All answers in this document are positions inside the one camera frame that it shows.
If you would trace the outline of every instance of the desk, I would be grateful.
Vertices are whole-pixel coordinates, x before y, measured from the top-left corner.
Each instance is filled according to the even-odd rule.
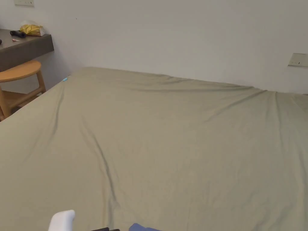
[[[42,37],[27,36],[20,38],[11,36],[10,30],[0,29],[0,72],[28,62],[36,57],[54,50],[51,35]]]

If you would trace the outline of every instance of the blue fabric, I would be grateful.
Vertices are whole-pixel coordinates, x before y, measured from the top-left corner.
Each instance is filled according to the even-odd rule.
[[[159,231],[157,229],[152,229],[152,228],[145,228],[137,223],[133,224],[130,228],[129,231]]]

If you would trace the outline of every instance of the wooden stool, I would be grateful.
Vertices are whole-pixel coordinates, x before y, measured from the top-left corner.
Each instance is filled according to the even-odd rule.
[[[0,87],[0,120],[9,117],[12,114],[12,108],[16,106],[24,106],[38,97],[37,94],[46,92],[41,73],[41,63],[38,61],[32,60],[17,67],[0,72],[0,83],[27,78],[34,74],[37,75],[39,88],[28,94],[3,91]]]

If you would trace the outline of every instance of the stool seat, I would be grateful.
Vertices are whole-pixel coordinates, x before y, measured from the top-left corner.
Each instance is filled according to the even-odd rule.
[[[36,74],[41,69],[41,63],[35,60],[0,72],[0,83],[23,79]]]

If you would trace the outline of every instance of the wall outlet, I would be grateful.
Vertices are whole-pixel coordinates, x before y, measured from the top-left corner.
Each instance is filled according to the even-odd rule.
[[[34,6],[34,0],[14,0],[17,6]]]
[[[294,53],[289,62],[289,66],[308,67],[308,54]]]

